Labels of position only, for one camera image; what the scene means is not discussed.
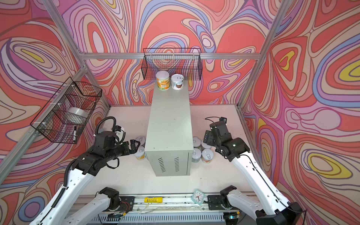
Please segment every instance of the gray metal box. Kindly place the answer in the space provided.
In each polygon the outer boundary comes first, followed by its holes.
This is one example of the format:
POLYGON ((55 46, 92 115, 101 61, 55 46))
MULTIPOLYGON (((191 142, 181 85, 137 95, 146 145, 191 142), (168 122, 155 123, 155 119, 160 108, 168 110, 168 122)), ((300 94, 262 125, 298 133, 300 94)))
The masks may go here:
POLYGON ((145 153, 156 176, 190 175, 193 147, 188 82, 162 91, 155 82, 145 153))

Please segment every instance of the yellow cylinder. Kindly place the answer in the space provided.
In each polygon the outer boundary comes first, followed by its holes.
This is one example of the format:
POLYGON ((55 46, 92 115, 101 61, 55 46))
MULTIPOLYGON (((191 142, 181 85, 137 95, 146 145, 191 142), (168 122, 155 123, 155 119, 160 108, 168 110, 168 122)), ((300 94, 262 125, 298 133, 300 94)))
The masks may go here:
POLYGON ((156 197, 156 198, 145 198, 145 203, 162 203, 162 197, 156 197))

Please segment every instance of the psychedelic patterned wall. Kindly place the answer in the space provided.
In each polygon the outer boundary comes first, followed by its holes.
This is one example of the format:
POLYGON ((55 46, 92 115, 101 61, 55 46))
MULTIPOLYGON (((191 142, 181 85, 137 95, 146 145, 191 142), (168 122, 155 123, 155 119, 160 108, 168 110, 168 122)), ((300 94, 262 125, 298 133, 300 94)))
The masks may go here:
MULTIPOLYGON (((0 161, 29 128, 38 111, 79 69, 39 0, 0 3, 0 161)), ((76 145, 39 136, 0 185, 0 224, 28 224, 63 181, 64 170, 93 141, 99 103, 76 145)))
MULTIPOLYGON (((258 53, 278 1, 97 1, 58 6, 80 51, 140 53, 143 48, 199 47, 204 53, 258 53)), ((151 104, 153 82, 141 60, 88 60, 110 104, 151 104)), ((190 82, 193 104, 235 104, 253 60, 204 60, 190 82)))
POLYGON ((306 224, 359 224, 359 68, 360 2, 297 0, 241 105, 267 175, 308 209, 306 224))

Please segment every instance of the black wire mesh basket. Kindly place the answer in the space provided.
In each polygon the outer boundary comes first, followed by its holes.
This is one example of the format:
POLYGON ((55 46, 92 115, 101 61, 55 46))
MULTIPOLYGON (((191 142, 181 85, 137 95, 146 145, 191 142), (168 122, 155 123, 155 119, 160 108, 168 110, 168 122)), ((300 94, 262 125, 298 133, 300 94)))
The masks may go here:
POLYGON ((75 144, 100 100, 102 90, 87 82, 73 80, 69 85, 65 81, 62 86, 65 93, 57 103, 51 103, 55 105, 50 113, 41 122, 34 122, 45 105, 30 125, 51 142, 75 144))
POLYGON ((185 80, 201 80, 202 61, 200 48, 144 48, 141 65, 144 80, 156 79, 156 73, 164 70, 181 74, 185 80))

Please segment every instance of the robotic arm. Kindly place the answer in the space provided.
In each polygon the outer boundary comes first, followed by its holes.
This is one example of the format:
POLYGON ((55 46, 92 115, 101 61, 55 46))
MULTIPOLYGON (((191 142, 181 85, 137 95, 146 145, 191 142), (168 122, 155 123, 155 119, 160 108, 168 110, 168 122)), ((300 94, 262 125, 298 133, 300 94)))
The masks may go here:
POLYGON ((289 200, 272 184, 257 165, 249 147, 241 138, 232 139, 226 118, 210 124, 204 143, 215 146, 216 152, 232 162, 245 176, 260 202, 243 195, 234 186, 220 192, 225 207, 234 206, 256 220, 258 225, 293 225, 299 220, 302 208, 289 200))
POLYGON ((94 145, 69 163, 65 170, 62 188, 57 191, 48 205, 30 225, 85 225, 91 220, 92 215, 106 209, 115 211, 119 208, 121 202, 119 192, 106 187, 99 192, 94 200, 64 220, 82 190, 98 174, 99 170, 105 166, 115 168, 109 166, 108 161, 117 159, 117 166, 119 166, 118 157, 137 152, 140 142, 130 140, 129 149, 129 142, 123 142, 125 132, 123 132, 121 140, 118 137, 117 133, 120 131, 122 131, 121 127, 116 126, 114 117, 106 117, 99 122, 95 129, 94 145), (103 131, 98 134, 101 123, 108 119, 114 121, 112 131, 103 131))

